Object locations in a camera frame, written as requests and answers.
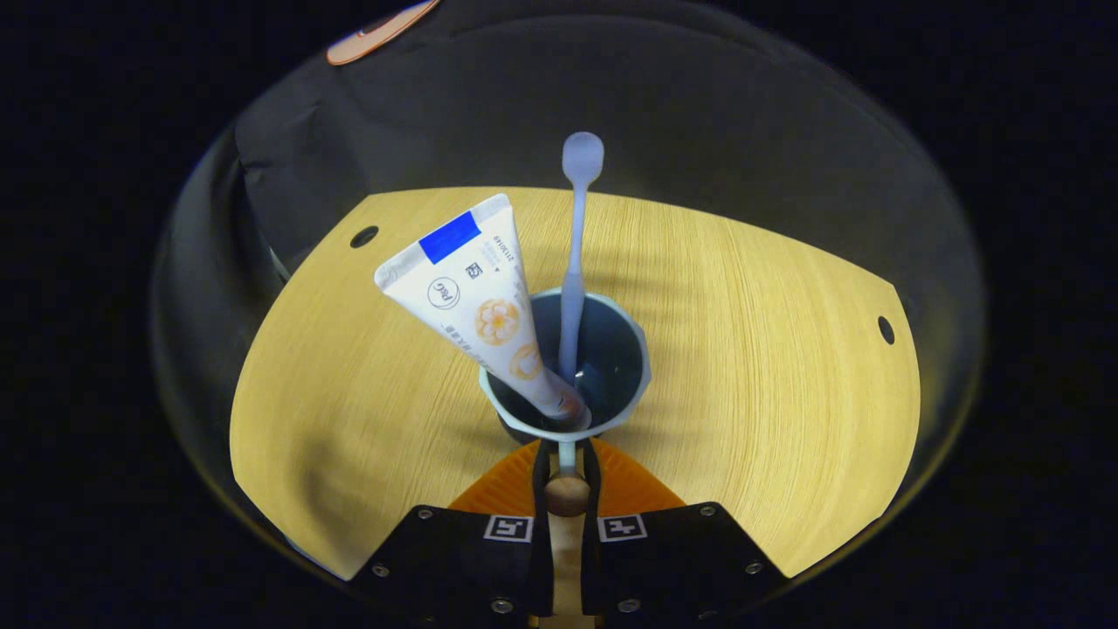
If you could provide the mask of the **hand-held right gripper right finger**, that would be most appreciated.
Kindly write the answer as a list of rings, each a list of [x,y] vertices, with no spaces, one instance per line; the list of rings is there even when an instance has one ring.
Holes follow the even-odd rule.
[[[790,590],[716,501],[686,504],[619,447],[584,447],[582,612],[600,626],[733,626]]]

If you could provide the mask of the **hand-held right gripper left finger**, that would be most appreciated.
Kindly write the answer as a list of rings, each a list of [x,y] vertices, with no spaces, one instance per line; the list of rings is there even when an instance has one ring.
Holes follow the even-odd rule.
[[[533,626],[550,616],[549,454],[536,439],[451,505],[409,509],[352,578],[350,594],[394,626]]]

